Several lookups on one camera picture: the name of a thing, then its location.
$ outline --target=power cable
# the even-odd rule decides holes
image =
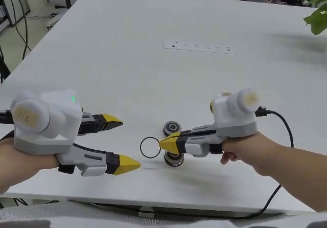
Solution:
[[[26,37],[26,40],[23,38],[23,36],[21,35],[21,33],[18,30],[18,27],[17,27],[17,18],[16,18],[16,10],[15,10],[15,6],[14,6],[14,2],[13,2],[13,0],[10,0],[11,6],[12,6],[12,10],[13,10],[13,13],[14,13],[14,26],[15,26],[15,29],[16,29],[18,35],[20,36],[20,38],[25,43],[24,52],[23,52],[23,55],[22,55],[22,60],[24,60],[24,58],[26,56],[27,49],[29,49],[31,51],[31,48],[28,45],[28,26],[27,26],[27,19],[26,19],[26,16],[25,16],[24,6],[23,6],[21,0],[18,0],[18,2],[20,4],[22,15],[23,15],[24,22],[25,22],[25,37]]]

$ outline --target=wrist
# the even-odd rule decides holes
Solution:
[[[265,147],[267,147],[265,154],[260,156],[257,164],[253,167],[258,174],[271,177],[278,159],[278,154],[283,146],[271,141],[270,144]]]

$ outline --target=black rubber ring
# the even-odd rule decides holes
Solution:
[[[142,151],[142,144],[143,144],[143,142],[144,142],[145,140],[147,140],[147,139],[154,139],[154,140],[156,140],[156,141],[158,142],[158,144],[159,144],[159,140],[158,140],[157,138],[155,138],[155,137],[146,137],[146,138],[144,138],[144,139],[141,141],[141,143],[140,143],[140,145],[139,145],[139,150],[140,150],[141,154],[142,154],[144,157],[148,158],[148,159],[156,158],[156,157],[159,156],[159,154],[161,153],[161,148],[160,148],[160,147],[159,147],[159,152],[158,152],[157,155],[155,155],[155,156],[147,156],[147,155],[145,155],[145,154],[143,153],[143,151]]]

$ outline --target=label sticker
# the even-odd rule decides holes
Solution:
[[[251,92],[244,96],[244,103],[246,106],[253,106],[258,102],[258,96],[255,92]]]
[[[222,92],[221,93],[221,96],[223,96],[223,97],[229,97],[231,95],[231,93],[229,93],[229,92]]]
[[[35,127],[38,120],[38,116],[30,109],[19,106],[15,109],[13,119],[16,122],[21,122],[25,124],[25,126]]]

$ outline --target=yellow fingertip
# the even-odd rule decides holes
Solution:
[[[102,116],[104,117],[104,119],[107,121],[107,122],[121,122],[123,123],[121,120],[119,120],[117,117],[114,117],[112,115],[109,115],[109,114],[102,114]]]
[[[127,173],[135,169],[138,169],[141,166],[141,163],[125,155],[119,155],[119,161],[120,161],[120,165],[117,168],[117,170],[114,172],[114,175]]]
[[[178,148],[176,145],[176,141],[177,141],[179,135],[180,135],[180,132],[176,132],[176,133],[169,135],[167,138],[160,140],[159,147],[170,153],[179,154]]]

